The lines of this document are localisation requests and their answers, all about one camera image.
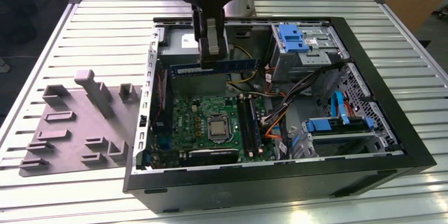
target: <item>white sticker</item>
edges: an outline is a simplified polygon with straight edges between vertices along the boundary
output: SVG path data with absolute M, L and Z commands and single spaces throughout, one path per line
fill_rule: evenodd
M 288 148 L 283 142 L 280 142 L 279 149 L 284 154 L 287 154 Z
M 305 39 L 307 44 L 317 44 L 316 39 Z
M 195 40 L 195 34 L 184 34 L 181 36 L 183 48 L 199 48 L 199 44 Z
M 272 82 L 272 75 L 269 73 L 267 73 L 265 75 L 267 75 L 267 82 L 271 83 Z
M 177 73 L 197 73 L 197 72 L 207 72 L 212 71 L 213 69 L 201 69 L 201 68 L 185 68 L 185 69 L 177 69 Z

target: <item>wire bundle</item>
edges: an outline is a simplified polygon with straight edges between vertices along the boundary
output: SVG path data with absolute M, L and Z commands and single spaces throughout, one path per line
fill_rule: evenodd
M 281 100 L 281 106 L 264 118 L 264 121 L 271 121 L 273 118 L 276 118 L 273 124 L 271 124 L 271 127 L 268 131 L 265 132 L 265 137 L 273 137 L 273 138 L 281 138 L 280 136 L 271 135 L 271 131 L 273 129 L 273 126 L 281 121 L 287 114 L 287 110 L 289 108 L 289 105 L 296 97 L 297 94 L 300 94 L 305 89 L 311 87 L 311 85 L 317 80 L 321 73 L 324 73 L 328 70 L 341 68 L 344 66 L 344 62 L 339 62 L 329 66 L 320 67 L 315 72 L 308 74 L 292 87 L 289 92 L 285 94 L 283 100 Z

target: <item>blue plastic latch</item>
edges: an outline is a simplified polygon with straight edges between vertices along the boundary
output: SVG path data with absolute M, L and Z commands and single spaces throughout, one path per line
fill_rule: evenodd
M 340 91 L 335 91 L 331 96 L 331 116 L 341 115 L 344 124 L 349 124 L 345 106 L 344 106 L 344 96 Z
M 299 142 L 300 134 L 297 134 L 296 137 L 295 137 L 293 139 L 295 139 L 295 140 L 292 141 L 292 147 L 295 147 L 296 143 Z
M 309 46 L 303 41 L 303 33 L 297 25 L 279 25 L 279 35 L 285 43 L 287 52 L 308 52 Z
M 327 119 L 316 119 L 311 121 L 317 131 L 331 131 L 331 125 Z
M 375 128 L 375 123 L 373 123 L 373 120 L 372 118 L 367 117 L 364 119 L 365 123 L 367 123 L 367 127 L 369 128 L 369 130 L 372 130 Z
M 305 125 L 307 125 L 308 132 L 313 132 L 315 131 L 315 125 L 313 125 L 313 123 L 312 122 L 307 122 Z

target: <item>chip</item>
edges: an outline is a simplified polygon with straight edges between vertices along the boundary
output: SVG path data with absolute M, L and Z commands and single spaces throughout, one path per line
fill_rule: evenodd
M 209 123 L 211 125 L 211 129 L 209 129 L 209 133 L 212 134 L 212 136 L 219 136 L 219 135 L 225 135 L 225 121 L 215 121 Z

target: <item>slotted aluminum table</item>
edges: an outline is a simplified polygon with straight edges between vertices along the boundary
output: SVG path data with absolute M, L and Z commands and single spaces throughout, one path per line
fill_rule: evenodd
M 92 69 L 96 81 L 108 86 L 141 85 L 152 18 L 191 13 L 179 0 L 72 0 L 0 129 L 0 222 L 447 222 L 448 78 L 388 6 L 373 0 L 256 0 L 255 4 L 257 16 L 347 19 L 439 165 L 356 197 L 159 216 L 123 194 L 124 168 L 20 177 L 17 166 L 44 110 L 45 86 L 76 87 L 77 69 Z

